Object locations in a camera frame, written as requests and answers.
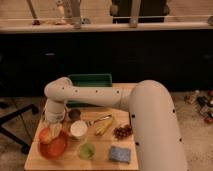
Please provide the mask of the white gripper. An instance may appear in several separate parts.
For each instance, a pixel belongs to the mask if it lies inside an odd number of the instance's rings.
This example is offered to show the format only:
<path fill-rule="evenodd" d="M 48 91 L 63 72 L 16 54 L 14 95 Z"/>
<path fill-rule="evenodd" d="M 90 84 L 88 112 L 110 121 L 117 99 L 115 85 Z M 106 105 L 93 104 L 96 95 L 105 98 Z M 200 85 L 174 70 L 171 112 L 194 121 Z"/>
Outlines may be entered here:
<path fill-rule="evenodd" d="M 62 109 L 59 112 L 52 112 L 52 111 L 49 111 L 48 109 L 45 109 L 44 116 L 46 121 L 50 123 L 56 123 L 50 126 L 50 130 L 51 130 L 52 138 L 53 139 L 57 138 L 62 130 L 62 124 L 58 122 L 61 122 L 64 120 L 65 109 Z"/>

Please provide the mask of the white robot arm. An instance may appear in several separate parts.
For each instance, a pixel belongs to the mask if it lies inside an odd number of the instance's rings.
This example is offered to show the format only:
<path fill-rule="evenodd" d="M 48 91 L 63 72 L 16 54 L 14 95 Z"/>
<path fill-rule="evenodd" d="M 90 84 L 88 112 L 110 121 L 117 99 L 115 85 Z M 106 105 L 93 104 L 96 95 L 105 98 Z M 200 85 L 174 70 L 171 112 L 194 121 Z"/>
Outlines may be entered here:
<path fill-rule="evenodd" d="M 45 119 L 50 122 L 64 116 L 69 100 L 127 111 L 140 171 L 189 171 L 174 103 L 161 83 L 144 80 L 132 88 L 78 87 L 61 77 L 48 83 L 44 94 Z"/>

